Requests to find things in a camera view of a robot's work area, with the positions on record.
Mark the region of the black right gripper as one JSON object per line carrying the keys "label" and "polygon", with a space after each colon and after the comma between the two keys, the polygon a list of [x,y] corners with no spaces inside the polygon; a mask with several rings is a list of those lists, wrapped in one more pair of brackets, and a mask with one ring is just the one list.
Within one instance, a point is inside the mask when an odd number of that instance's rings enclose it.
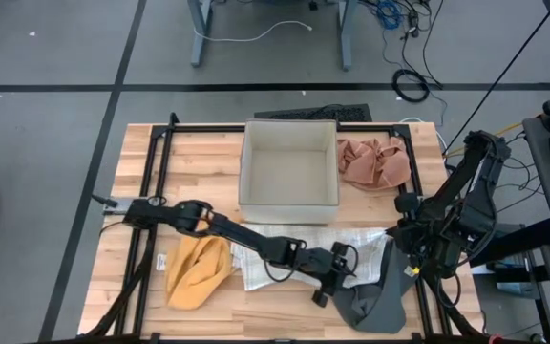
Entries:
{"label": "black right gripper", "polygon": [[[416,193],[404,193],[394,199],[399,213],[418,209]],[[396,247],[408,258],[406,286],[412,287],[423,276],[426,279],[452,277],[452,217],[420,214],[415,218],[399,219],[387,229]]]}

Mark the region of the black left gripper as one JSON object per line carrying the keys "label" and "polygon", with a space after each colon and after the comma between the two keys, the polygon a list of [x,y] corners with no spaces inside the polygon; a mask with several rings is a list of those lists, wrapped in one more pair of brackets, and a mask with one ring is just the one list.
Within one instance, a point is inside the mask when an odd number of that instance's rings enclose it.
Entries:
{"label": "black left gripper", "polygon": [[354,251],[348,244],[335,242],[330,251],[321,247],[302,248],[298,253],[298,271],[318,280],[321,290],[311,296],[314,304],[324,308],[328,297],[322,290],[339,290],[348,276],[354,275],[354,267],[348,264],[347,253]]}

